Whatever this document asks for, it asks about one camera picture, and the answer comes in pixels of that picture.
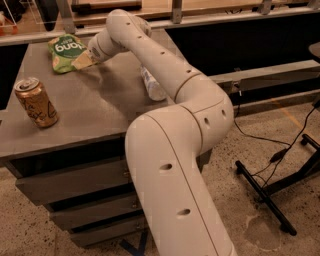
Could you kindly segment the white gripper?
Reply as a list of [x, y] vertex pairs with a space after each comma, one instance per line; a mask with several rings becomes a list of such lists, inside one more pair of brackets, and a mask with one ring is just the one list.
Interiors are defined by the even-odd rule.
[[81, 70], [98, 62], [104, 62], [110, 58], [109, 37], [105, 33], [96, 34], [88, 43], [88, 50], [82, 52], [72, 65], [76, 70]]

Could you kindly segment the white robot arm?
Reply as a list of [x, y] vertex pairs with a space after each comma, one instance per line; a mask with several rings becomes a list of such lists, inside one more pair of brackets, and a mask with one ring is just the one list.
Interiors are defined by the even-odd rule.
[[128, 127], [126, 160], [160, 256], [238, 256], [196, 163], [233, 120], [229, 96], [209, 77], [149, 36], [149, 24], [116, 9], [88, 44], [104, 62], [132, 52], [172, 99]]

